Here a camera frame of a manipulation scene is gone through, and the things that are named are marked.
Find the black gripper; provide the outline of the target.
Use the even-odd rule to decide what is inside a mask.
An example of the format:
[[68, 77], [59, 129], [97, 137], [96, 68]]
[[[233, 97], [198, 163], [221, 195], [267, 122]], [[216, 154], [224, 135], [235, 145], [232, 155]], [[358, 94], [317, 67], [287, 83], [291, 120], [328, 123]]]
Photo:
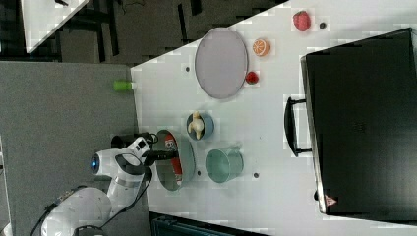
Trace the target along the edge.
[[154, 160], [169, 160], [172, 158], [179, 157], [178, 151], [156, 150], [155, 152], [153, 152], [151, 148], [153, 145], [155, 145], [158, 142], [158, 136], [156, 134], [144, 132], [144, 133], [140, 133], [140, 136], [145, 139], [145, 141], [150, 147], [150, 150], [146, 152], [144, 156], [145, 166], [152, 166], [154, 163]]

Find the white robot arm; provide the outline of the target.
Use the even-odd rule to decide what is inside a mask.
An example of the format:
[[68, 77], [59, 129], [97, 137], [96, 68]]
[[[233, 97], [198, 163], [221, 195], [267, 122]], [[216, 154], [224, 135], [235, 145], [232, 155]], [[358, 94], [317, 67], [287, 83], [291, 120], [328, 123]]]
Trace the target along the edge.
[[101, 228], [116, 215], [133, 207], [142, 196], [141, 185], [151, 179], [150, 167], [159, 160], [179, 159], [173, 136], [162, 140], [145, 134], [124, 147], [96, 152], [90, 162], [94, 176], [108, 186], [80, 186], [60, 196], [45, 210], [40, 220], [41, 236], [75, 236], [86, 228]]

